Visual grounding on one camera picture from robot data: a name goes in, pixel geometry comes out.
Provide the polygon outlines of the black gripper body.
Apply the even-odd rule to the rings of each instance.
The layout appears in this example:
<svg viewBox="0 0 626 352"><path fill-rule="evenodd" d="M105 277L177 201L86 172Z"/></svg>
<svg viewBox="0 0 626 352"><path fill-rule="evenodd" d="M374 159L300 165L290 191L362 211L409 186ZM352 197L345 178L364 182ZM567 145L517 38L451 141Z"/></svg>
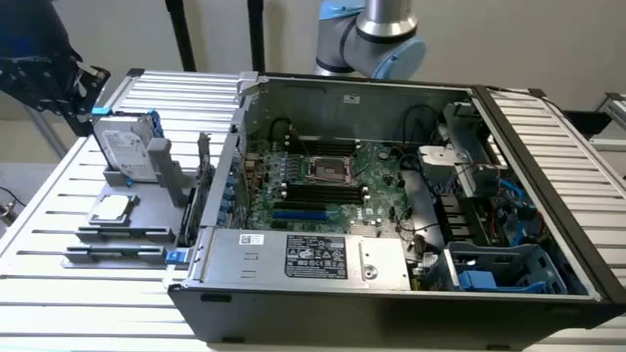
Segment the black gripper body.
<svg viewBox="0 0 626 352"><path fill-rule="evenodd" d="M77 63L82 58L70 50L47 56L1 50L1 91L37 111L78 114Z"/></svg>

